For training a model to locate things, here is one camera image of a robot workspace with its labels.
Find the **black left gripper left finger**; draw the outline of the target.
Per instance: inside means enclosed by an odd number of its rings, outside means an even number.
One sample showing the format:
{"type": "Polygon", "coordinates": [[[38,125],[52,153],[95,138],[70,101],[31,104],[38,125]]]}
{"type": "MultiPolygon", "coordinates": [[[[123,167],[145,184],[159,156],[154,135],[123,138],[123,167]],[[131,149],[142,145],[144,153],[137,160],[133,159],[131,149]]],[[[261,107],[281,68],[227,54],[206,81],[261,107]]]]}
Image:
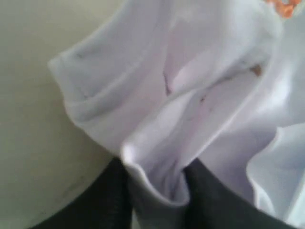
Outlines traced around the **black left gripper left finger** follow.
{"type": "Polygon", "coordinates": [[[67,207],[35,229],[130,229],[132,204],[128,174],[113,159],[94,183],[67,207]]]}

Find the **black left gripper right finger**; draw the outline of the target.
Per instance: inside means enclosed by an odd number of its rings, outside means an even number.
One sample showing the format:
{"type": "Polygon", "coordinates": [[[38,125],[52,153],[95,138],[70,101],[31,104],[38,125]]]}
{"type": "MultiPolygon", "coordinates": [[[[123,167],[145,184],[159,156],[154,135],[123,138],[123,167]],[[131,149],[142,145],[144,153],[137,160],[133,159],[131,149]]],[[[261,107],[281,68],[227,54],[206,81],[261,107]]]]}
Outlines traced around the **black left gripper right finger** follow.
{"type": "Polygon", "coordinates": [[[185,216],[187,229],[290,229],[238,197],[199,159],[184,172],[191,197],[185,216]]]}

